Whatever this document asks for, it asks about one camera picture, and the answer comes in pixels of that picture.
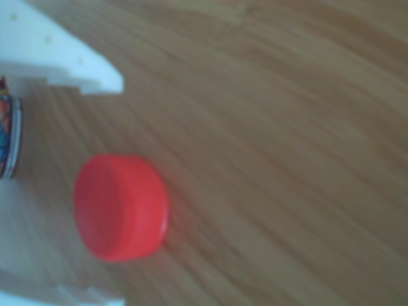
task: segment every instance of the table surface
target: table surface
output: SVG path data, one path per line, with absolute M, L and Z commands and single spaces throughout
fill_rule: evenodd
M 408 4 L 31 0 L 105 54 L 121 96 L 27 82 L 0 268 L 129 305 L 408 304 Z M 171 196 L 162 249 L 108 265 L 71 195 L 95 154 L 135 154 Z

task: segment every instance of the wood grain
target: wood grain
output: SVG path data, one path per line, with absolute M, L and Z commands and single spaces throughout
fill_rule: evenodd
M 31 2 L 126 93 L 27 83 L 0 268 L 129 305 L 408 304 L 405 1 Z M 77 235 L 75 175 L 104 152 L 144 156 L 168 184 L 149 259 L 106 265 Z

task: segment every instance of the wooden surface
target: wooden surface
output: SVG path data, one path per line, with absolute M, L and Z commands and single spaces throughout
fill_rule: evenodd
M 31 0 L 105 54 L 122 96 L 28 82 L 0 268 L 129 305 L 408 305 L 408 4 Z M 155 256 L 95 260 L 79 167 L 137 154 L 171 224 Z

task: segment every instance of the red bottle cap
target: red bottle cap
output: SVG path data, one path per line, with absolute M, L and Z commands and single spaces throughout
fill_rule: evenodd
M 168 203 L 159 174 L 138 157 L 97 156 L 75 184 L 76 225 L 87 248 L 103 261 L 156 251 L 167 230 Z

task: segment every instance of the bottle cap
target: bottle cap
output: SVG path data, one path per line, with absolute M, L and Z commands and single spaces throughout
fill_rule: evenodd
M 127 261 L 158 250 L 168 226 L 169 201 L 157 171 L 133 156 L 96 156 L 80 170 L 75 221 L 100 260 Z

